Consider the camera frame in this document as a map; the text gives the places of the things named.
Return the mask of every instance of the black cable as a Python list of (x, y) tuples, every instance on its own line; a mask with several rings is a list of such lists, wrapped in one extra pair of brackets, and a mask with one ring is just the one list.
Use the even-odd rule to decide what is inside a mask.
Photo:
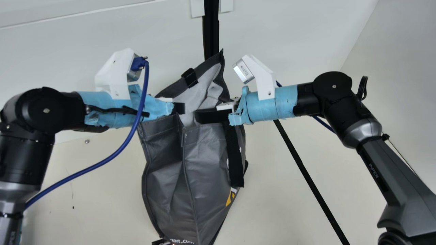
[(317, 117), (317, 116), (313, 116), (313, 118), (315, 119), (315, 120), (317, 120), (319, 123), (321, 123), (324, 127), (326, 127), (328, 130), (330, 130), (332, 133), (335, 133), (334, 131), (333, 131), (333, 129), (327, 124), (327, 123), (325, 123), (321, 118), (319, 118), (319, 117)]
[(288, 135), (286, 134), (285, 129), (283, 128), (282, 124), (279, 120), (274, 120), (274, 124), (276, 125), (277, 129), (280, 132), (280, 135), (282, 136), (283, 140), (286, 143), (286, 146), (288, 146), (289, 152), (291, 152), (292, 157), (295, 160), (295, 163), (297, 164), (298, 168), (300, 169), (304, 179), (306, 180), (307, 184), (309, 185), (313, 195), (317, 199), (318, 203), (320, 204), (321, 208), (324, 211), (324, 214), (327, 216), (328, 221), (330, 222), (331, 226), (333, 227), (334, 231), (336, 232), (337, 237), (342, 242), (343, 245), (350, 245), (347, 238), (345, 237), (345, 234), (342, 232), (339, 224), (336, 222), (336, 219), (334, 218), (333, 214), (331, 213), (330, 209), (328, 208), (326, 202), (324, 201), (323, 197), (321, 196), (321, 193), (318, 191), (317, 186), (313, 182), (312, 178), (310, 177), (309, 173), (307, 172), (303, 161), (301, 160), (300, 156), (297, 153), (297, 150), (295, 150), (294, 145), (292, 144), (291, 140), (289, 139)]

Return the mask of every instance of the blue cable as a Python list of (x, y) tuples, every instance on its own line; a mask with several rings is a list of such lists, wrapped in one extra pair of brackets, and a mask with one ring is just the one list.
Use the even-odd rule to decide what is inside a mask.
[[(278, 82), (278, 81), (276, 81), (276, 83), (277, 83), (277, 86), (278, 87), (281, 87), (282, 85)], [(317, 116), (312, 116), (315, 120), (317, 120), (319, 123), (321, 123), (321, 125), (323, 125), (324, 127), (326, 127), (328, 130), (330, 130), (332, 133), (335, 133), (334, 131), (333, 131), (333, 129), (327, 124), (327, 123), (325, 123), (321, 118), (319, 118), (319, 117), (317, 117)]]
[(54, 183), (53, 185), (51, 185), (47, 189), (41, 191), (40, 193), (38, 193), (37, 195), (32, 197), (29, 201), (27, 201), (25, 209), (30, 207), (32, 204), (34, 204), (36, 201), (38, 201), (41, 197), (47, 195), (48, 193), (50, 193), (54, 189), (58, 188), (59, 186), (65, 184), (65, 183), (67, 183), (67, 182), (69, 182), (69, 181), (71, 181), (79, 176), (82, 176), (88, 172), (91, 172), (94, 169), (97, 169), (97, 168), (105, 165), (106, 163), (110, 162), (112, 159), (117, 157), (126, 148), (126, 146), (129, 144), (129, 142), (133, 138), (133, 135), (135, 134), (135, 131), (136, 131), (136, 129), (139, 125), (140, 119), (141, 119), (142, 111), (144, 109), (145, 97), (147, 95), (148, 77), (149, 77), (149, 73), (150, 73), (149, 64), (148, 64), (148, 61), (146, 61), (146, 60), (144, 60), (144, 67), (145, 67), (144, 86), (142, 89), (141, 99), (139, 102), (138, 113), (136, 114), (135, 120), (133, 121), (132, 129), (130, 130), (129, 135), (127, 136), (126, 140), (122, 143), (122, 145), (114, 153), (112, 153), (109, 157), (103, 159), (99, 163), (96, 163), (96, 164), (94, 164), (90, 167), (87, 167), (87, 168), (85, 168), (85, 169), (83, 169), (75, 174), (72, 174), (63, 180), (60, 180), (60, 181)]

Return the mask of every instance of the black cord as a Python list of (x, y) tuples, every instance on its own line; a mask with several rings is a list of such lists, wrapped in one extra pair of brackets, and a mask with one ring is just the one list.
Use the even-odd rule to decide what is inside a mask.
[(359, 89), (357, 91), (357, 105), (362, 108), (362, 100), (366, 98), (366, 84), (368, 82), (368, 77), (363, 76), (359, 83)]
[(317, 117), (317, 116), (313, 116), (313, 118), (315, 119), (315, 120), (317, 120), (319, 123), (321, 123), (324, 127), (326, 127), (326, 129), (328, 129), (328, 130), (330, 130), (332, 133), (335, 133), (334, 131), (333, 131), (333, 129), (327, 124), (327, 123), (325, 123), (321, 118), (319, 118), (319, 117)]
[(342, 232), (339, 224), (336, 222), (336, 219), (334, 218), (333, 214), (331, 213), (329, 207), (327, 206), (326, 202), (324, 201), (323, 197), (321, 196), (321, 193), (318, 191), (317, 186), (313, 182), (312, 178), (310, 177), (309, 173), (307, 172), (303, 161), (301, 160), (300, 156), (297, 153), (297, 150), (295, 149), (294, 145), (292, 144), (291, 140), (289, 139), (288, 135), (286, 134), (285, 129), (283, 128), (282, 124), (279, 120), (274, 120), (274, 124), (276, 125), (277, 129), (280, 132), (280, 135), (282, 136), (283, 140), (286, 143), (286, 146), (288, 146), (289, 152), (291, 152), (292, 157), (295, 160), (295, 163), (297, 164), (298, 168), (300, 169), (304, 179), (306, 180), (307, 184), (309, 185), (313, 195), (317, 199), (318, 203), (320, 204), (321, 208), (324, 211), (324, 214), (327, 216), (328, 221), (330, 222), (331, 226), (333, 227), (334, 231), (336, 232), (337, 237), (342, 242), (343, 245), (350, 245), (347, 238), (345, 237), (345, 234)]
[[(87, 107), (89, 108), (90, 111), (96, 111), (101, 113), (123, 113), (123, 114), (131, 114), (131, 115), (136, 115), (138, 113), (137, 110), (125, 105), (123, 105), (122, 108), (108, 108), (108, 109), (103, 109), (95, 105), (87, 105)], [(149, 117), (150, 113), (142, 112), (141, 116)]]

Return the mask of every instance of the black pole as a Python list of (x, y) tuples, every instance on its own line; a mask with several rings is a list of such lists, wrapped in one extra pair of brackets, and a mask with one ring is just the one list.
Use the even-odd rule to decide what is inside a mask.
[(297, 164), (298, 168), (300, 169), (304, 179), (306, 180), (307, 184), (309, 185), (310, 189), (312, 190), (313, 195), (317, 199), (318, 203), (320, 204), (321, 208), (324, 211), (324, 214), (327, 216), (328, 221), (330, 222), (331, 226), (333, 227), (334, 231), (336, 232), (337, 237), (342, 242), (343, 245), (350, 245), (347, 238), (345, 237), (345, 234), (342, 232), (341, 227), (336, 222), (336, 219), (334, 218), (333, 214), (331, 213), (330, 209), (327, 206), (327, 203), (324, 201), (324, 198), (321, 196), (321, 193), (319, 192), (317, 186), (313, 182), (312, 178), (310, 177), (309, 173), (306, 170), (306, 167), (303, 164), (303, 161), (301, 160), (300, 156), (297, 153), (297, 150), (295, 149), (294, 145), (292, 144), (291, 140), (289, 139), (288, 135), (286, 134), (285, 129), (283, 128), (282, 124), (279, 120), (274, 120), (274, 123), (277, 127), (277, 129), (280, 132), (280, 135), (282, 136), (283, 140), (285, 141), (286, 145), (288, 146), (289, 151), (291, 152), (292, 157), (295, 160), (295, 163)]
[(204, 0), (203, 47), (207, 60), (219, 52), (219, 0)]

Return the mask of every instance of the bag handle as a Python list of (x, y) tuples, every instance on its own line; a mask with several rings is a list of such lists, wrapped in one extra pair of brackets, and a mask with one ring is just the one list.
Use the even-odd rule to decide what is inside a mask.
[(227, 143), (228, 173), (230, 185), (234, 188), (244, 187), (244, 166), (242, 165), (242, 154), (239, 147), (236, 128), (228, 121), (228, 114), (232, 110), (200, 109), (195, 111), (195, 119), (201, 124), (221, 123), (224, 129), (225, 141)]

